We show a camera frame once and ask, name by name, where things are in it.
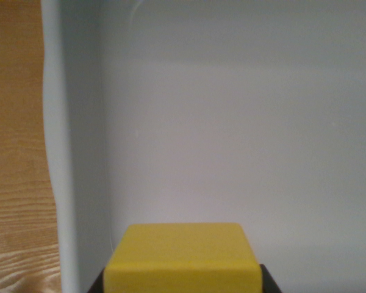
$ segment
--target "white wall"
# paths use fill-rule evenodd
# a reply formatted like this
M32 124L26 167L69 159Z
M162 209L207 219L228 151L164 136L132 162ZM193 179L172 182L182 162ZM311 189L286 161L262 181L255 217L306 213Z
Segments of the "white wall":
M239 222L285 292L366 292L366 2L129 11L101 14L114 243Z

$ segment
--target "wooden surface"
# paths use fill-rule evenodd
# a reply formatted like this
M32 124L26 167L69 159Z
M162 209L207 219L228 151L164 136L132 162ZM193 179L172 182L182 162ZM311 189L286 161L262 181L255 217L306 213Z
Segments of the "wooden surface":
M0 292L60 292L39 1L0 1Z

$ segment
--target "black holder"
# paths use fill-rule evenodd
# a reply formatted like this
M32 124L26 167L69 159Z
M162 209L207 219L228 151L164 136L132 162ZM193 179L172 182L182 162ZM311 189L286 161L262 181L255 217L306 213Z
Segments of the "black holder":
M263 279L263 293L282 293L278 285L275 283L273 277L270 272L264 266L264 264L260 265L262 269L262 279ZM103 271L96 278L95 282L92 284L91 288L88 290L88 293L104 293L103 290Z

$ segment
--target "yellow block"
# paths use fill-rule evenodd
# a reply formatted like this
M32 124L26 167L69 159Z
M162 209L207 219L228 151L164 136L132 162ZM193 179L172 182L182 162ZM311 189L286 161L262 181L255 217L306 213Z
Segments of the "yellow block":
M261 293L236 223L131 225L104 270L105 293Z

